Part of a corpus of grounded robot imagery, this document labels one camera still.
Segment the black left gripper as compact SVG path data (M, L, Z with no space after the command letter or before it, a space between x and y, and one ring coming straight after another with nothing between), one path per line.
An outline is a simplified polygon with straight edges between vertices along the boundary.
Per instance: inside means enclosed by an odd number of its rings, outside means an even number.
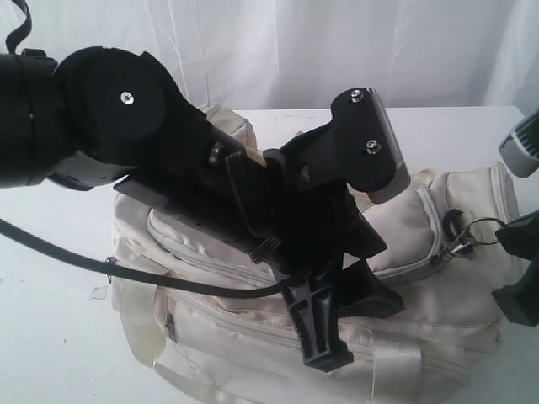
M335 172L334 133L323 125L277 149L248 149L268 170L265 207L254 228L266 238L251 254L270 264L296 329L304 365L333 371L353 360L339 317L388 318L405 309L365 260L342 269L344 252L368 259L387 249Z

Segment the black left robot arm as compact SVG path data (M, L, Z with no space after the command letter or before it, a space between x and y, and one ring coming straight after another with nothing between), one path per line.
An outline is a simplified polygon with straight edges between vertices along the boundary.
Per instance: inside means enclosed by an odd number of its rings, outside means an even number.
M305 364L328 372L352 360L339 318L387 318L404 308L367 265L386 243L350 190L382 203L407 185L372 89L341 93L331 114L326 125L257 153L212 124L147 53L91 47L62 63L41 51L4 54L1 185L113 184L267 263L277 283L262 290L169 286L237 299L281 294Z

